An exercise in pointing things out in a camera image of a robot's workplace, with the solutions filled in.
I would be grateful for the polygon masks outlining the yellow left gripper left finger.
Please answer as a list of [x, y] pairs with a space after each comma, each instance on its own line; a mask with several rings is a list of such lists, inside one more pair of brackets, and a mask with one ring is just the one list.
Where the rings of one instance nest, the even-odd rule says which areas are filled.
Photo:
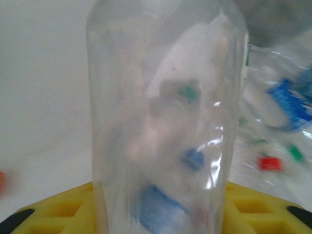
[[0, 223], [2, 234], [94, 234], [91, 182], [17, 210]]

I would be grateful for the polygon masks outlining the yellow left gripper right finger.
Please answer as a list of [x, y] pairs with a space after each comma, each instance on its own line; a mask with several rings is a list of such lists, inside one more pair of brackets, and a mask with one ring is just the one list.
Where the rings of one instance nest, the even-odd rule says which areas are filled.
[[310, 234], [312, 214], [301, 206], [231, 182], [226, 186], [224, 234]]

